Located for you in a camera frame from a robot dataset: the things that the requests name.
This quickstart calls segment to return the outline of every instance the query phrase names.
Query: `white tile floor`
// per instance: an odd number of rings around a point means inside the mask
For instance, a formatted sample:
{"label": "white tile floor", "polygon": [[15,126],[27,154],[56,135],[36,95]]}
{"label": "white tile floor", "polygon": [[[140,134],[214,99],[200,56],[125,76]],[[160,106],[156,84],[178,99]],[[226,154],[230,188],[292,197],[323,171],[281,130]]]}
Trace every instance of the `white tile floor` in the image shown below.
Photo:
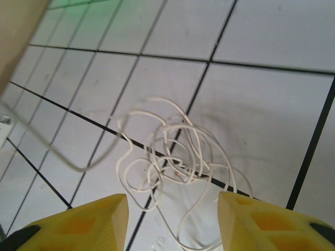
{"label": "white tile floor", "polygon": [[[306,153],[316,149],[294,210],[335,225],[334,11],[329,0],[53,0],[2,101],[84,167],[115,138],[117,116],[137,99],[168,97],[218,138],[257,198],[282,207],[298,192]],[[151,110],[174,113],[164,105]],[[141,144],[153,128],[151,120],[134,120],[127,132]],[[10,234],[123,192],[114,168],[126,149],[121,140],[82,175],[18,123],[0,152],[0,224]],[[127,161],[141,155],[137,147]],[[139,166],[131,179],[144,175]],[[225,173],[214,177],[225,181]],[[166,185],[161,208],[173,230],[203,187]],[[221,188],[211,184],[210,191],[182,231],[186,244],[219,234],[214,200]],[[143,206],[147,199],[138,197]],[[158,212],[139,222],[141,211],[131,200],[129,207],[125,250],[177,250]]]}

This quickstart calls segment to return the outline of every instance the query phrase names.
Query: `white cable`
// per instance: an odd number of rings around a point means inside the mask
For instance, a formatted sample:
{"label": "white cable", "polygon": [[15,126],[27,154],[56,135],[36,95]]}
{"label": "white cable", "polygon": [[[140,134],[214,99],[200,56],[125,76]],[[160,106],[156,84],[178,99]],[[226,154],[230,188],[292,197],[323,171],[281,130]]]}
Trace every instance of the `white cable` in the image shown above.
{"label": "white cable", "polygon": [[[165,102],[171,106],[173,106],[178,112],[177,115],[170,116],[166,119],[163,119],[159,115],[152,113],[147,110],[141,109],[141,106],[149,103],[149,102]],[[228,170],[226,185],[224,187],[224,191],[227,191],[230,181],[232,183],[233,191],[237,192],[237,185],[235,179],[235,171],[241,175],[243,180],[246,182],[249,190],[250,197],[253,197],[251,185],[246,178],[246,176],[239,170],[232,167],[230,164],[229,158],[223,149],[223,147],[219,144],[218,140],[206,129],[195,126],[187,114],[183,111],[183,109],[178,106],[173,101],[163,98],[163,97],[148,97],[139,101],[126,115],[124,115],[121,119],[117,120],[117,124],[119,127],[119,133],[117,137],[113,140],[110,147],[102,154],[100,158],[96,161],[92,162],[90,166],[87,167],[78,167],[73,164],[70,160],[68,160],[63,154],[61,154],[56,148],[49,144],[47,140],[44,139],[43,136],[39,132],[37,132],[33,127],[31,127],[20,115],[11,111],[7,106],[4,106],[12,116],[16,117],[22,124],[24,124],[28,130],[31,131],[44,145],[46,145],[50,151],[52,151],[61,161],[69,166],[69,168],[75,170],[76,172],[85,172],[94,167],[96,167],[99,163],[101,163],[115,148],[117,145],[121,135],[128,141],[129,149],[126,153],[117,161],[116,163],[116,173],[117,177],[120,180],[123,188],[127,192],[127,194],[132,198],[135,204],[144,212],[152,211],[157,208],[159,214],[162,217],[167,229],[171,233],[174,240],[177,242],[179,247],[182,250],[186,251],[208,251],[208,250],[216,250],[220,246],[221,237],[218,237],[207,246],[202,248],[192,248],[185,244],[183,244],[180,240],[180,232],[183,227],[183,224],[187,220],[187,218],[192,214],[192,212],[201,204],[202,200],[206,196],[206,193],[209,189],[211,179],[213,177],[213,168],[225,168]],[[138,158],[132,161],[128,166],[126,166],[123,176],[120,173],[120,166],[122,162],[132,153],[134,149],[134,145],[130,137],[125,133],[126,126],[131,116],[133,115],[142,115],[148,116],[157,119],[160,122],[160,125],[148,135],[144,142],[144,151],[145,158]],[[180,141],[171,138],[176,134],[177,131],[181,132],[181,136],[186,141],[186,145]],[[164,156],[157,157],[155,154],[157,143],[163,144]],[[185,163],[184,159],[180,157],[173,156],[170,151],[170,144],[176,144],[184,151],[186,156],[188,157],[189,163]],[[221,155],[221,161],[219,163],[214,163],[213,160],[213,150],[212,145],[217,148]],[[205,158],[203,156],[204,150],[209,151],[209,157]],[[142,182],[139,187],[134,187],[128,181],[128,173],[132,167],[134,167],[139,162],[145,162],[148,165],[147,168],[147,178]],[[173,171],[173,176],[169,176],[165,171],[171,169]],[[167,223],[160,207],[159,202],[163,195],[163,185],[165,180],[172,181],[177,184],[189,185],[198,181],[206,181],[206,187],[198,200],[193,204],[193,206],[187,211],[187,213],[183,216],[181,221],[178,224],[176,234],[173,233],[169,224]],[[154,196],[153,189],[157,188],[158,196]],[[140,203],[135,199],[132,192],[148,192],[152,198],[152,205],[149,208],[144,208],[140,205]]]}

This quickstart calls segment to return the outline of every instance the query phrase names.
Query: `floor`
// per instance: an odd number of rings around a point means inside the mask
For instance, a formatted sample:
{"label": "floor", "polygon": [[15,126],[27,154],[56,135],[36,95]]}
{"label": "floor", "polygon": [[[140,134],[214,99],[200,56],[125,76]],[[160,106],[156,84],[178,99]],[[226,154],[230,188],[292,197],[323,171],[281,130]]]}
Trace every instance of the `floor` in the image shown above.
{"label": "floor", "polygon": [[[54,0],[2,100],[86,166],[115,138],[118,115],[139,98],[165,96],[217,137],[258,199],[335,225],[333,13],[330,0]],[[143,155],[150,128],[130,125],[131,158]],[[80,174],[16,124],[0,152],[4,231],[123,193],[115,162],[127,146],[121,140]],[[143,168],[133,172],[132,182],[142,181]],[[182,231],[186,244],[219,234],[214,201],[225,173],[214,178]],[[166,186],[161,208],[173,230],[203,187]],[[157,211],[143,213],[130,200],[129,208],[125,250],[177,250]]]}

